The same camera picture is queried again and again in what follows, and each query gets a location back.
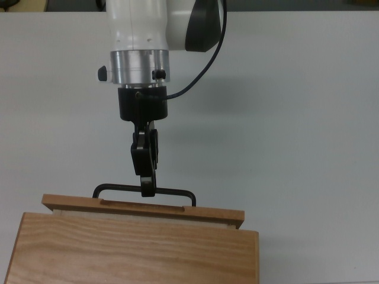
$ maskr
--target black metal handle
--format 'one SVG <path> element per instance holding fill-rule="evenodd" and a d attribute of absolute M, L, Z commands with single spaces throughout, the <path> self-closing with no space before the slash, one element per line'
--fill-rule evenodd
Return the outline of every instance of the black metal handle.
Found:
<path fill-rule="evenodd" d="M 95 188 L 92 198 L 99 198 L 100 192 L 102 191 L 141 192 L 141 187 L 135 185 L 115 185 L 112 183 L 103 183 Z M 190 191 L 183 191 L 182 189 L 157 188 L 156 193 L 188 197 L 192 201 L 192 206 L 196 207 L 196 196 Z"/>

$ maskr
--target wooden panel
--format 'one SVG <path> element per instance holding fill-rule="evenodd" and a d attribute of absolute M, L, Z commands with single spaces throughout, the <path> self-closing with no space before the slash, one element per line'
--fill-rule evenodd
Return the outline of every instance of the wooden panel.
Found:
<path fill-rule="evenodd" d="M 234 225 L 226 225 L 221 223 L 210 223 L 210 222 L 198 222 L 189 221 L 181 219 L 166 219 L 166 218 L 154 218 L 148 216 L 134 216 L 134 215 L 121 215 L 121 214 L 110 214 L 110 213 L 97 213 L 97 212 L 85 212 L 85 211 L 66 211 L 66 210 L 53 210 L 54 215 L 59 216 L 73 216 L 73 217 L 84 217 L 84 218 L 96 218 L 96 219 L 112 219 L 117 221 L 137 221 L 137 222 L 159 222 L 161 224 L 182 224 L 182 225 L 193 225 L 202 227 L 212 227 L 212 228 L 224 228 L 224 229 L 236 229 Z"/>
<path fill-rule="evenodd" d="M 5 284 L 256 284 L 258 233 L 25 213 Z"/>
<path fill-rule="evenodd" d="M 239 228 L 245 220 L 245 212 L 239 210 L 138 204 L 63 195 L 44 194 L 42 204 L 50 210 L 58 209 L 172 218 L 235 225 L 236 228 Z"/>

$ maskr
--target black knob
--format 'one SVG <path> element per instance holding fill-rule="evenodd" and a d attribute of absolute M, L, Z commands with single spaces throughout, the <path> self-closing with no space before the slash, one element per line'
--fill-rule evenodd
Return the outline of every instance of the black knob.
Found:
<path fill-rule="evenodd" d="M 153 80 L 166 79 L 166 71 L 164 70 L 154 70 L 152 74 Z"/>
<path fill-rule="evenodd" d="M 101 82 L 106 82 L 108 80 L 107 68 L 105 66 L 99 68 L 97 71 L 97 78 Z"/>

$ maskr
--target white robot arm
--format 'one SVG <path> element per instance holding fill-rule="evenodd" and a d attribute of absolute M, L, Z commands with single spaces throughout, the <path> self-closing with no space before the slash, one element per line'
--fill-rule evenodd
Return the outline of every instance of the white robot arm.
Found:
<path fill-rule="evenodd" d="M 98 79 L 121 85 L 120 117 L 135 126 L 131 155 L 142 196 L 154 196 L 158 132 L 153 122 L 167 117 L 167 99 L 189 90 L 216 58 L 226 27 L 226 0 L 107 0 L 107 18 L 111 67 L 100 68 Z M 217 42 L 199 76 L 167 96 L 169 50 L 205 52 Z"/>

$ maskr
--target silver metal ring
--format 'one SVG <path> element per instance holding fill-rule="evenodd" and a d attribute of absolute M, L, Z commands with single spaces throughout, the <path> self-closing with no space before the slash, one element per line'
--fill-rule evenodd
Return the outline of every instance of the silver metal ring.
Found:
<path fill-rule="evenodd" d="M 159 84 L 170 81 L 168 50 L 120 50 L 111 52 L 113 83 Z M 164 70 L 165 79 L 153 79 L 153 71 Z"/>

